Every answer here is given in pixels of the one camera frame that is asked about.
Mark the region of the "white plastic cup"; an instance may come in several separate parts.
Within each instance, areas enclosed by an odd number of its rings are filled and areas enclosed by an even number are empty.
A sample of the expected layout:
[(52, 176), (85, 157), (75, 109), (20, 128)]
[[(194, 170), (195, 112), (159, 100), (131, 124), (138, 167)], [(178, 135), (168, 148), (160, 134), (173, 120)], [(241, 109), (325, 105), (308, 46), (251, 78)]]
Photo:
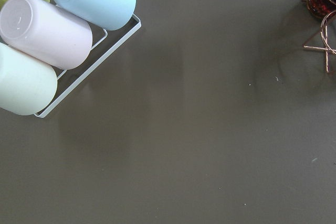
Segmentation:
[(57, 91), (50, 65), (1, 43), (1, 108), (18, 115), (44, 109)]

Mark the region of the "pink plastic cup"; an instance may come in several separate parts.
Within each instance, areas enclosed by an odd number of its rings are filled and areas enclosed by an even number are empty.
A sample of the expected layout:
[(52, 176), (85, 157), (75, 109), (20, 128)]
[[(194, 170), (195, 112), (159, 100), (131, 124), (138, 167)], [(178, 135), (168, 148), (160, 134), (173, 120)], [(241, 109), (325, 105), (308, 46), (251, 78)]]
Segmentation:
[(1, 9), (1, 38), (63, 70), (81, 65), (92, 47), (85, 20), (44, 0), (8, 0)]

